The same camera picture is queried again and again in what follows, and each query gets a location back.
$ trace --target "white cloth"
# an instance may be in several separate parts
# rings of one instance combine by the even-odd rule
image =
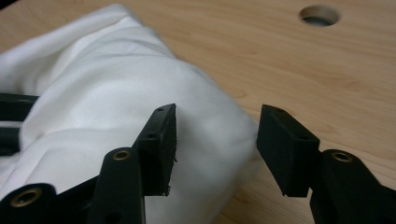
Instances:
[[[0,92],[40,96],[21,153],[0,159],[0,198],[98,175],[108,151],[131,146],[155,108],[176,103],[178,162],[170,195],[146,197],[148,223],[208,223],[255,149],[254,120],[121,5],[1,54],[0,67]]]

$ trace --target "circular hole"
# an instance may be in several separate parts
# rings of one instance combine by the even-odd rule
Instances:
[[[331,26],[340,20],[340,14],[331,7],[312,6],[300,11],[300,19],[313,26]]]
[[[34,188],[34,189],[28,189],[16,197],[14,197],[11,200],[11,206],[13,207],[24,207],[26,205],[29,205],[33,202],[35,202],[37,199],[40,198],[41,196],[41,189],[40,188]]]
[[[342,162],[352,162],[353,159],[352,157],[350,157],[349,155],[347,155],[346,153],[343,152],[334,152],[332,154],[332,157],[335,158],[338,161],[342,161]]]
[[[118,151],[113,154],[113,159],[115,161],[123,161],[128,159],[131,156],[131,153],[129,151]]]
[[[112,212],[106,216],[106,223],[119,223],[122,219],[122,215],[119,212]]]

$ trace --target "wood grain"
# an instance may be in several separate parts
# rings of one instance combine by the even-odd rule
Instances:
[[[254,118],[262,104],[289,111],[321,139],[360,157],[396,189],[396,2],[391,0],[121,0],[182,60],[203,68]],[[21,0],[0,12],[0,51],[109,0]],[[341,20],[314,27],[304,7]],[[313,223],[308,199],[281,196],[262,161],[218,217],[228,223]]]

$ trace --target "black plastic part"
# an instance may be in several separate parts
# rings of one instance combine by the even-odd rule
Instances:
[[[283,195],[307,196],[319,142],[288,112],[262,106],[257,148]]]
[[[0,2],[0,10],[5,8],[5,7],[8,7],[9,5],[13,4],[16,1],[18,1],[18,0],[2,0]]]
[[[165,105],[153,112],[132,147],[105,156],[87,223],[146,223],[144,196],[169,194],[176,143],[176,105]]]
[[[86,223],[96,181],[97,176],[58,195],[53,211],[56,223]]]
[[[0,120],[24,121],[38,96],[0,93]]]
[[[87,223],[145,223],[140,180],[137,148],[124,147],[107,153],[96,183]]]
[[[0,121],[24,121],[37,98],[0,93]],[[0,127],[0,156],[11,156],[20,151],[19,132],[19,128]]]
[[[26,185],[8,194],[0,202],[0,223],[50,223],[55,188],[48,184]]]
[[[341,150],[326,150],[320,157],[318,173],[311,198],[316,223],[396,223],[394,198],[359,158]],[[323,192],[328,192],[327,199],[322,197]],[[329,210],[335,213],[325,216],[330,219],[323,218]]]
[[[176,105],[157,108],[134,142],[139,148],[145,196],[169,194],[176,145]]]
[[[0,127],[0,156],[12,156],[20,151],[20,129]]]

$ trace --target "brass insert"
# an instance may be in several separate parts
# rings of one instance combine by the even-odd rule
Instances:
[[[341,162],[352,162],[353,158],[344,152],[334,152],[332,157]]]
[[[113,160],[115,161],[123,161],[131,157],[131,152],[123,150],[118,151],[113,154]]]
[[[15,196],[11,200],[12,207],[24,207],[35,202],[41,197],[42,190],[40,188],[27,189],[26,191]]]

